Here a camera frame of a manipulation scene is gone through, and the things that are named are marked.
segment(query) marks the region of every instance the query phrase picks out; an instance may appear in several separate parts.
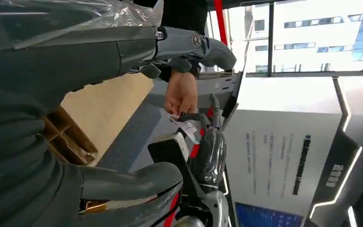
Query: building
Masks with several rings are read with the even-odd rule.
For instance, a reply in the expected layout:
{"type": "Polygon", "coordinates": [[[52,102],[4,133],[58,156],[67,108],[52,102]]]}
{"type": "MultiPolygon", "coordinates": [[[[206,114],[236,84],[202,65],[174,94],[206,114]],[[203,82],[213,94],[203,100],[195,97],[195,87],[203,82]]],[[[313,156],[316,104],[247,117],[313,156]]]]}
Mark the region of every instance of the building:
{"type": "MultiPolygon", "coordinates": [[[[210,14],[215,34],[216,16],[210,14]]],[[[246,53],[247,72],[267,72],[269,4],[229,9],[226,24],[235,70],[242,69],[246,53]]],[[[363,70],[363,0],[276,2],[272,32],[273,72],[363,70]]]]}

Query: black panel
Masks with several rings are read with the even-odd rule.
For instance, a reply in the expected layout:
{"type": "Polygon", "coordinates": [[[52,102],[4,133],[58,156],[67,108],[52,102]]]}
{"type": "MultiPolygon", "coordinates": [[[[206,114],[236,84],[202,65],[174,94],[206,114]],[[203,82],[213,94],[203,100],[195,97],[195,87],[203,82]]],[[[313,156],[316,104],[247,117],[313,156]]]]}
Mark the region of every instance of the black panel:
{"type": "Polygon", "coordinates": [[[148,145],[149,153],[155,163],[170,162],[176,165],[183,176],[183,194],[192,197],[204,197],[204,192],[187,167],[182,151],[175,140],[165,140],[148,145]]]}
{"type": "Polygon", "coordinates": [[[357,144],[338,130],[325,162],[313,203],[332,201],[358,150],[357,144]]]}

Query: blue screen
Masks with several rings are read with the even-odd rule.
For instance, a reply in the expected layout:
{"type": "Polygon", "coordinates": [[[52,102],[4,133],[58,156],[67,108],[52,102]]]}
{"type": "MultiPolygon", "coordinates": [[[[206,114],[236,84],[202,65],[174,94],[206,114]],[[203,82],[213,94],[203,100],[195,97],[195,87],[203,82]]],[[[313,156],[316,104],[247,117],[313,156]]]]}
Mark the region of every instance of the blue screen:
{"type": "Polygon", "coordinates": [[[236,203],[240,227],[300,227],[302,217],[277,210],[236,203]]]}

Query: white panel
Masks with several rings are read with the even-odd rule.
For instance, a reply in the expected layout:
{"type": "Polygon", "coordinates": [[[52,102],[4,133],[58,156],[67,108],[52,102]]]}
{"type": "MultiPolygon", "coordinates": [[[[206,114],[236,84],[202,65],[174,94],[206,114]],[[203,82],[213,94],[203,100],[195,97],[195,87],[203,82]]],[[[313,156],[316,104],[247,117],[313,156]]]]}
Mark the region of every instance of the white panel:
{"type": "Polygon", "coordinates": [[[244,78],[238,103],[225,131],[233,201],[305,219],[342,116],[332,78],[244,78]],[[307,135],[311,143],[293,195],[307,135]]]}

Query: wooden panel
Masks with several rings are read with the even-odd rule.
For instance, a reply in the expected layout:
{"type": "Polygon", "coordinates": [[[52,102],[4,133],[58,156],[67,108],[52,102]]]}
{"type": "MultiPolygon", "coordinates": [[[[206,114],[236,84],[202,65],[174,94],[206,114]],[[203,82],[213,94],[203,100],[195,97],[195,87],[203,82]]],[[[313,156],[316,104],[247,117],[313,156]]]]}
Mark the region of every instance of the wooden panel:
{"type": "Polygon", "coordinates": [[[69,163],[68,160],[57,150],[53,142],[48,143],[48,149],[62,162],[69,163]]]}
{"type": "Polygon", "coordinates": [[[48,140],[52,141],[54,138],[56,138],[60,133],[56,129],[56,127],[52,124],[49,119],[46,117],[43,118],[43,121],[45,123],[44,131],[42,132],[42,135],[48,140]]]}
{"type": "Polygon", "coordinates": [[[61,105],[98,149],[90,166],[96,165],[152,87],[143,74],[126,74],[66,95],[61,105]]]}

